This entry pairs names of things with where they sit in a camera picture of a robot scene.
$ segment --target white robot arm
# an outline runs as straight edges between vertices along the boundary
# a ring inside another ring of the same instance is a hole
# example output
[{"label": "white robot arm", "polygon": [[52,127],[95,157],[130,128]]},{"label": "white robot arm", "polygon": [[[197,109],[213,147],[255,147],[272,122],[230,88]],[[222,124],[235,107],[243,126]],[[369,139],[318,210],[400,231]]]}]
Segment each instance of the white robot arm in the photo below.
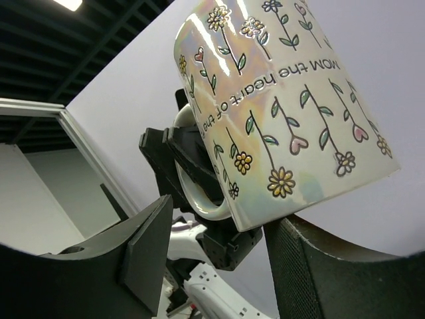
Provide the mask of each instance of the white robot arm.
[{"label": "white robot arm", "polygon": [[207,319],[270,319],[251,306],[217,274],[197,237],[206,231],[197,222],[177,222],[171,228],[168,259],[199,261],[182,289]]}]

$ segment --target doorframe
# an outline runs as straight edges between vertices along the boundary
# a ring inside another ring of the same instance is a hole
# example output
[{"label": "doorframe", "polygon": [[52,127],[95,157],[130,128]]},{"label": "doorframe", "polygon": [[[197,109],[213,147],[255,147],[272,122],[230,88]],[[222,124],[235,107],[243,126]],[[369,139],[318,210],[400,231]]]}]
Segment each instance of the doorframe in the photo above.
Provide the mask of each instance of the doorframe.
[{"label": "doorframe", "polygon": [[84,137],[80,126],[64,105],[0,98],[0,115],[56,118],[128,217],[133,217],[138,214],[135,203],[127,196],[115,177],[108,171],[99,155]]}]

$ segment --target floral pattern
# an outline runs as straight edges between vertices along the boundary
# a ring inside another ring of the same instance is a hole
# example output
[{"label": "floral pattern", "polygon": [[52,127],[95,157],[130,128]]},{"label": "floral pattern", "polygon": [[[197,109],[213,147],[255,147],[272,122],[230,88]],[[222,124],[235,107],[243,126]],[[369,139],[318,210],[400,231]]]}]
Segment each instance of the floral pattern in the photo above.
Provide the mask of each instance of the floral pattern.
[{"label": "floral pattern", "polygon": [[[239,196],[238,184],[236,182],[232,182],[230,180],[228,173],[227,173],[226,166],[224,165],[223,159],[221,158],[221,154],[224,153],[223,148],[221,147],[221,145],[216,144],[215,141],[213,141],[213,142],[214,142],[214,156],[215,156],[216,160],[220,161],[221,166],[223,167],[222,178],[223,178],[224,183],[228,184],[228,194],[230,195],[230,197],[232,199],[236,199]],[[220,175],[220,170],[218,169],[217,165],[214,165],[214,170],[215,170],[217,175]]]},{"label": "floral pattern", "polygon": [[271,60],[272,58],[270,56],[270,53],[265,47],[265,44],[268,42],[270,34],[267,31],[263,31],[264,25],[261,23],[261,21],[255,19],[254,17],[250,17],[243,23],[240,33],[245,35],[245,37],[252,39],[255,38],[257,40],[257,43],[263,49],[264,53],[266,53],[267,58]]},{"label": "floral pattern", "polygon": [[217,85],[217,77],[216,77],[215,74],[212,76],[212,78],[210,78],[210,76],[208,75],[207,68],[205,67],[205,63],[204,63],[204,48],[203,47],[198,48],[198,52],[197,52],[197,54],[195,54],[194,59],[195,59],[196,62],[200,62],[202,64],[203,69],[201,71],[199,71],[199,73],[203,77],[207,78],[208,83],[210,84],[212,93],[215,95],[215,87]]},{"label": "floral pattern", "polygon": [[272,105],[272,117],[276,118],[279,111],[284,116],[286,125],[287,125],[288,130],[290,131],[290,134],[291,134],[291,142],[290,142],[291,154],[292,155],[298,155],[299,152],[301,151],[301,149],[308,148],[309,143],[306,139],[301,138],[299,136],[296,136],[294,134],[294,128],[299,128],[300,124],[298,123],[298,121],[295,118],[291,118],[291,117],[286,115],[284,108],[282,108],[282,106],[279,103],[278,97],[275,96],[274,102],[273,102],[273,105]]},{"label": "floral pattern", "polygon": [[279,142],[277,139],[275,139],[275,137],[271,135],[264,135],[261,132],[261,129],[258,126],[252,111],[250,110],[250,117],[246,121],[246,133],[248,136],[254,131],[254,127],[257,129],[258,134],[262,138],[264,147],[270,160],[270,165],[272,166],[271,176],[268,179],[270,184],[267,186],[267,189],[273,193],[274,197],[286,198],[286,195],[292,194],[292,189],[296,185],[295,181],[292,179],[294,175],[292,171],[286,171],[284,166],[281,166],[279,170],[275,168],[269,146],[278,146]]},{"label": "floral pattern", "polygon": [[224,27],[227,24],[227,21],[230,17],[230,10],[226,8],[226,6],[222,5],[220,7],[215,7],[212,12],[209,13],[209,17],[207,19],[207,23],[209,24],[208,28],[217,32],[219,29],[221,30],[221,34],[226,44],[226,47],[218,48],[218,51],[223,55],[230,55],[232,57],[233,63],[235,67],[238,69],[239,75],[242,75],[242,69],[246,65],[246,55],[242,53],[239,59],[236,59],[232,48],[228,42],[226,33],[224,32]]},{"label": "floral pattern", "polygon": [[341,101],[342,105],[344,106],[344,109],[345,109],[344,115],[343,115],[344,121],[346,122],[348,120],[351,120],[352,123],[353,123],[353,137],[354,137],[354,139],[359,143],[363,142],[363,140],[367,141],[369,139],[368,133],[364,129],[362,129],[356,123],[356,121],[354,121],[354,117],[351,115],[350,110],[348,109],[346,103],[344,102],[344,99],[341,96],[342,94],[344,94],[344,91],[342,90],[342,88],[338,84],[332,82],[330,78],[328,78],[328,81],[329,81],[330,85],[332,86],[336,95],[338,95],[338,99]]},{"label": "floral pattern", "polygon": [[259,20],[256,20],[255,18],[251,17],[244,22],[240,32],[243,35],[246,35],[247,37],[252,38],[252,37],[255,37],[256,35],[259,35],[263,29],[264,29],[264,25]]},{"label": "floral pattern", "polygon": [[292,179],[292,171],[285,171],[284,167],[281,167],[279,171],[272,169],[271,175],[268,178],[270,184],[267,189],[272,192],[274,197],[286,198],[286,195],[292,194],[292,189],[296,183]]},{"label": "floral pattern", "polygon": [[275,13],[278,12],[278,7],[282,7],[282,4],[276,0],[265,1],[261,6],[265,12],[269,12],[271,10]]},{"label": "floral pattern", "polygon": [[355,94],[356,93],[355,87],[348,80],[347,80],[347,84],[348,84],[349,88],[351,89],[351,93],[350,93],[351,101],[352,101],[352,103],[356,103],[359,106],[361,112],[363,113],[363,116],[366,118],[367,122],[369,123],[369,126],[371,127],[373,133],[375,134],[375,136],[378,139],[377,140],[377,146],[381,150],[381,153],[383,155],[388,155],[389,158],[392,158],[392,152],[391,152],[391,149],[389,148],[388,144],[386,143],[386,140],[381,136],[377,126],[369,119],[369,117],[366,115],[365,111],[363,110],[363,107],[360,104],[360,101],[357,98],[357,95]]},{"label": "floral pattern", "polygon": [[353,168],[356,167],[356,157],[352,152],[347,152],[345,155],[337,152],[335,153],[335,157],[337,158],[339,164],[337,168],[338,177],[343,177],[345,174],[351,173]]},{"label": "floral pattern", "polygon": [[250,170],[252,163],[252,156],[247,155],[245,152],[236,155],[236,161],[234,165],[238,168],[238,171],[242,175],[246,175],[246,172]]},{"label": "floral pattern", "polygon": [[209,29],[218,31],[218,28],[223,28],[228,21],[229,11],[226,7],[215,7],[213,12],[210,12],[207,23],[209,23]]},{"label": "floral pattern", "polygon": [[288,23],[290,18],[287,14],[284,14],[282,16],[279,15],[278,8],[283,7],[282,4],[279,1],[270,0],[270,1],[265,1],[261,7],[263,8],[265,12],[273,12],[276,18],[279,20],[279,23],[286,34],[286,38],[279,38],[280,42],[282,42],[284,45],[288,47],[292,47],[295,51],[297,51],[296,47],[299,45],[299,37],[298,35],[294,35],[293,37],[291,37],[285,26],[285,24]]},{"label": "floral pattern", "polygon": [[337,176],[343,177],[346,173],[351,173],[351,171],[355,167],[355,157],[352,152],[348,151],[344,154],[342,154],[339,151],[339,148],[337,144],[335,143],[335,140],[333,139],[333,136],[331,134],[331,129],[329,128],[329,125],[327,124],[327,120],[325,116],[331,117],[333,116],[332,110],[330,110],[326,106],[319,106],[317,103],[314,95],[311,93],[310,89],[306,84],[304,84],[305,90],[301,92],[299,96],[299,103],[301,105],[301,108],[305,108],[305,105],[308,101],[312,101],[314,106],[316,107],[317,111],[319,112],[319,115],[321,119],[323,120],[323,123],[325,124],[325,128],[320,133],[319,136],[319,146],[320,149],[323,151],[327,144],[331,144],[334,151],[335,151],[335,159],[337,160]]},{"label": "floral pattern", "polygon": [[232,199],[236,199],[239,196],[239,187],[236,183],[229,183],[228,194]]},{"label": "floral pattern", "polygon": [[381,135],[378,135],[377,146],[379,147],[383,155],[388,155],[390,158],[392,158],[391,149],[388,146],[386,140]]},{"label": "floral pattern", "polygon": [[298,20],[299,24],[307,31],[309,31],[312,35],[312,37],[315,39],[317,45],[319,45],[319,48],[321,48],[320,42],[317,40],[316,36],[313,33],[313,23],[311,21],[307,21],[305,16],[307,15],[307,11],[304,7],[299,5],[298,3],[294,3],[295,8],[300,13],[300,15],[303,17],[303,20]]},{"label": "floral pattern", "polygon": [[187,66],[187,62],[186,62],[185,56],[181,55],[180,61],[179,61],[179,69],[180,69],[181,75],[186,75],[186,66]]}]

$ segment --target mug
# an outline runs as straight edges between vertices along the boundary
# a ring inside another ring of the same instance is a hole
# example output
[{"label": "mug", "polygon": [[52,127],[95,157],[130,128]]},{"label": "mug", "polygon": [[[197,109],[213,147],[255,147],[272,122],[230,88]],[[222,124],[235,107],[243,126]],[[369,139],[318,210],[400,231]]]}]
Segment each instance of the mug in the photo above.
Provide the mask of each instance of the mug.
[{"label": "mug", "polygon": [[177,164],[192,208],[239,231],[301,211],[400,168],[304,0],[204,0],[174,57],[224,201]]}]

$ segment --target ceiling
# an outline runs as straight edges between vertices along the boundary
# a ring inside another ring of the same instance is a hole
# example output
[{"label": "ceiling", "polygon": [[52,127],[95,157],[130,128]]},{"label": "ceiling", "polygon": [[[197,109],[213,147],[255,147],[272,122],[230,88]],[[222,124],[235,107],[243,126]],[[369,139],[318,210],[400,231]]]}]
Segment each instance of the ceiling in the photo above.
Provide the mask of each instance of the ceiling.
[{"label": "ceiling", "polygon": [[[68,103],[172,0],[0,0],[0,98]],[[55,119],[0,116],[0,143],[73,148]]]}]

